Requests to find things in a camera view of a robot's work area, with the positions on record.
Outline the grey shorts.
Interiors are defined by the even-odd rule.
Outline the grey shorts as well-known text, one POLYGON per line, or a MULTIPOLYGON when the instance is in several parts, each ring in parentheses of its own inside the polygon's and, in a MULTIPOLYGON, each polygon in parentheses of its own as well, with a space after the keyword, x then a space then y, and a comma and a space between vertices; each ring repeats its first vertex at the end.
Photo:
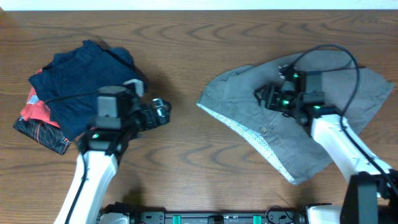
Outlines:
MULTIPOLYGON (((224 72, 207 84, 197 101, 198 107, 236 131, 294 185, 311 179, 332 159, 293 118, 261 107, 255 92, 269 83, 281 85, 278 67, 297 57, 224 72)), ((353 62, 345 52, 313 51, 295 65, 299 70, 321 71, 326 102, 339 109, 345 106, 356 80, 353 62)))

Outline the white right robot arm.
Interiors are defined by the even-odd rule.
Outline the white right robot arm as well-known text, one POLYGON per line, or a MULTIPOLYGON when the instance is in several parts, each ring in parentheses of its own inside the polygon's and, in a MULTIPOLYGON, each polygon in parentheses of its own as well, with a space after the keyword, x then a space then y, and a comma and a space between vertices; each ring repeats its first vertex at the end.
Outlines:
POLYGON ((332 158, 348 181, 342 206, 307 205, 296 223, 397 223, 397 171, 355 134, 319 87, 277 87, 255 91, 261 107, 295 118, 332 158))

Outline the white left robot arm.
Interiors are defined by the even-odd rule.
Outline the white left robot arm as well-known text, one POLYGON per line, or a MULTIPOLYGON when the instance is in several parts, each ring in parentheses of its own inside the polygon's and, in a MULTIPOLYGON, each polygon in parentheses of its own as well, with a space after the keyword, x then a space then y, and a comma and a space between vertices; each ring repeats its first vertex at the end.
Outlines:
POLYGON ((96 223, 104 195, 130 140, 170 121, 171 104, 155 98, 98 98, 95 125, 78 142, 75 174, 56 223, 96 223))

